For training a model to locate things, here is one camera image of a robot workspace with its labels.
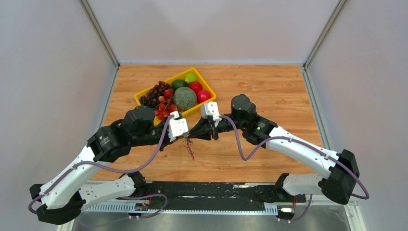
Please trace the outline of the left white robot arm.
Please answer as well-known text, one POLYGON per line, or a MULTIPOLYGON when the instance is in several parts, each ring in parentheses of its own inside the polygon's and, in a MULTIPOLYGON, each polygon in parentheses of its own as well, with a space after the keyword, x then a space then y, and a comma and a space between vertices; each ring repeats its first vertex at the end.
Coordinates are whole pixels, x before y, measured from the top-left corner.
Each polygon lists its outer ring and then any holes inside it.
POLYGON ((30 187, 32 202, 40 202, 31 212, 41 222, 62 225, 89 207, 116 198, 142 199, 147 183, 141 167, 121 170, 122 177, 97 186, 86 186, 101 169, 111 170, 111 163, 128 155, 132 147, 155 145, 157 151, 174 143, 189 131, 179 112, 154 124, 155 113, 146 106, 129 110, 123 119, 99 128, 79 155, 54 179, 30 187))

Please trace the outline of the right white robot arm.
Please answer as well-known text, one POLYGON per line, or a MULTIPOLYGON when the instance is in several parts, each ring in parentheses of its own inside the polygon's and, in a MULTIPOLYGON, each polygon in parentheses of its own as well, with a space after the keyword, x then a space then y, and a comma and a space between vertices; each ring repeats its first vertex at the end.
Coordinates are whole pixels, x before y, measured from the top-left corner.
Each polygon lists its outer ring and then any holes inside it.
POLYGON ((259 148, 282 153, 314 170, 313 174, 283 173, 276 181, 275 195, 281 201, 301 194, 324 195, 346 205, 359 185, 363 199, 369 194, 359 180, 357 160, 349 150, 340 153, 307 142, 258 115, 256 105, 240 94, 231 100, 231 113, 220 114, 216 102, 201 106, 202 117, 190 130, 190 139, 217 140, 219 134, 233 131, 241 159, 249 160, 259 148))

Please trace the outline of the red key tag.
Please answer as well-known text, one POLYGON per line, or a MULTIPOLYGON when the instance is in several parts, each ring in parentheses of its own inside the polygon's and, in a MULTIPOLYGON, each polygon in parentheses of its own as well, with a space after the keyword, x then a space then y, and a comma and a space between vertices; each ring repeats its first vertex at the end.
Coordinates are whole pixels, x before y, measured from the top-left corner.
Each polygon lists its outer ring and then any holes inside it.
POLYGON ((195 160, 195 158, 194 158, 194 151, 193 151, 193 149, 192 149, 192 147, 191 147, 191 143, 187 143, 187 151, 188 151, 188 153, 190 154, 192 160, 194 161, 194 160, 195 160))

